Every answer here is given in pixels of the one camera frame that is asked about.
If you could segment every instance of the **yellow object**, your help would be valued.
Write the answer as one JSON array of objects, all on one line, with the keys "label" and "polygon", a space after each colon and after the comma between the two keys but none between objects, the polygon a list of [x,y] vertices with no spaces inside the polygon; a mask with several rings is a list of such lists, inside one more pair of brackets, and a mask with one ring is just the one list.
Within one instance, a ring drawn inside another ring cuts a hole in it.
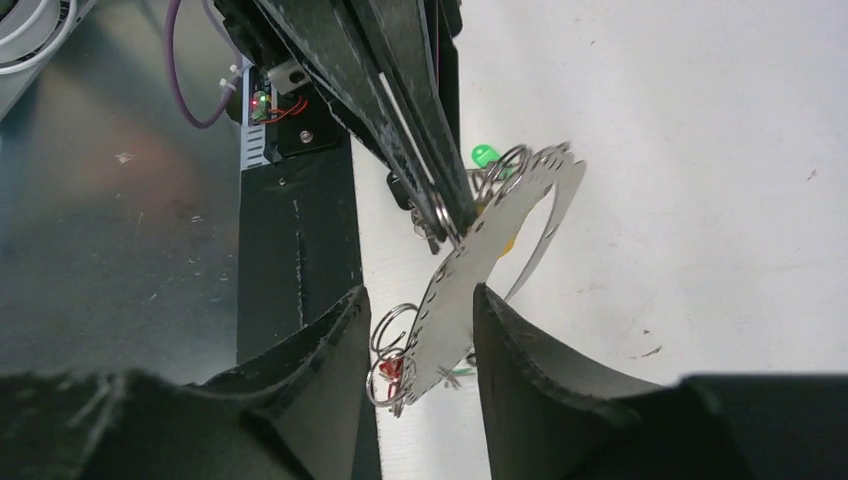
[{"label": "yellow object", "polygon": [[[485,209],[486,209],[486,205],[483,205],[483,204],[477,205],[477,215],[480,215],[481,213],[483,213],[483,210],[485,210]],[[503,258],[507,253],[509,253],[510,250],[512,250],[512,247],[514,245],[515,245],[515,237],[512,237],[512,238],[509,239],[508,242],[506,242],[506,245],[504,246],[504,252],[498,258]]]}]

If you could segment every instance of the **white cable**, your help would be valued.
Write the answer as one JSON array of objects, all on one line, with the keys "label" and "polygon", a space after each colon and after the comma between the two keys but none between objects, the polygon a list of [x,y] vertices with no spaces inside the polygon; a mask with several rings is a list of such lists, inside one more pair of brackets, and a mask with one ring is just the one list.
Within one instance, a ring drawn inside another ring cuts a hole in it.
[{"label": "white cable", "polygon": [[20,37],[24,34],[24,32],[29,30],[29,28],[32,27],[35,22],[41,19],[41,14],[44,13],[44,10],[47,8],[47,5],[49,5],[52,1],[53,0],[41,0],[41,3],[39,3],[38,6],[35,7],[35,11],[32,12],[32,15],[30,15],[30,17],[27,18],[26,21],[17,28],[17,30],[13,31],[12,33],[6,35],[3,38],[0,38],[0,47]]},{"label": "white cable", "polygon": [[65,22],[62,24],[62,29],[53,38],[49,45],[43,47],[34,57],[23,62],[10,65],[8,67],[0,67],[0,75],[10,75],[12,73],[22,72],[30,67],[38,65],[42,60],[47,59],[53,54],[71,34],[74,24],[77,23],[77,0],[69,0],[68,15],[65,17]]}]

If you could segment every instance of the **white table surface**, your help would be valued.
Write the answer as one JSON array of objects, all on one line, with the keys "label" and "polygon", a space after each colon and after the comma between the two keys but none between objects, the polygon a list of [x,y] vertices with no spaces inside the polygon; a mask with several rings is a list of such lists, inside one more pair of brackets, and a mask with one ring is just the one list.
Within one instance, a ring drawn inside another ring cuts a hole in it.
[{"label": "white table surface", "polygon": [[[666,384],[846,370],[848,3],[466,0],[462,12],[466,158],[479,143],[571,140],[589,166],[519,312]],[[355,162],[376,321],[419,302],[440,258],[383,167],[358,146]],[[502,293],[542,208],[493,274]],[[386,479],[489,478],[473,381],[400,419],[381,410],[379,428]]]}]

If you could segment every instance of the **curved metal plate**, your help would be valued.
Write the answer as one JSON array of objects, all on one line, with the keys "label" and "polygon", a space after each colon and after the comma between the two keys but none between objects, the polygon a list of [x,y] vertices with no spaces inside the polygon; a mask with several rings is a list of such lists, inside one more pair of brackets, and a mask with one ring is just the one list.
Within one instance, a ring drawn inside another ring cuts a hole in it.
[{"label": "curved metal plate", "polygon": [[471,348],[474,288],[485,282],[504,246],[521,230],[524,219],[551,188],[554,206],[545,233],[521,272],[510,294],[514,294],[538,265],[586,171],[584,162],[574,162],[568,144],[546,148],[516,172],[501,187],[477,218],[459,246],[442,262],[412,325],[401,379],[403,403],[412,405],[444,378]]}]

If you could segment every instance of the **gray metal surface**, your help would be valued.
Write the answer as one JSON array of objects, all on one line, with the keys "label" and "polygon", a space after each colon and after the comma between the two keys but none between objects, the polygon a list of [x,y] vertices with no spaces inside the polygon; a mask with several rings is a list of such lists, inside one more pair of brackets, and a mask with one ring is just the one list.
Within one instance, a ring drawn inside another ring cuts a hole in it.
[{"label": "gray metal surface", "polygon": [[[202,115],[232,54],[183,3],[181,83]],[[3,370],[187,382],[235,364],[239,130],[180,117],[166,4],[100,0],[0,123]]]},{"label": "gray metal surface", "polygon": [[400,395],[405,395],[406,405],[415,403],[444,379],[444,372],[468,353],[473,340],[475,287],[489,278],[504,246],[521,230],[536,203],[554,188],[556,197],[546,233],[517,284],[532,273],[571,205],[585,171],[585,162],[575,163],[567,144],[536,153],[504,183],[471,226],[468,236],[442,262],[421,300],[404,354]]},{"label": "gray metal surface", "polygon": [[[79,22],[85,17],[97,0],[78,0],[79,8],[77,10],[77,21]],[[9,113],[12,105],[23,95],[26,88],[35,80],[41,70],[44,69],[44,64],[36,65],[29,70],[13,73],[11,75],[0,75],[0,120]]]}]

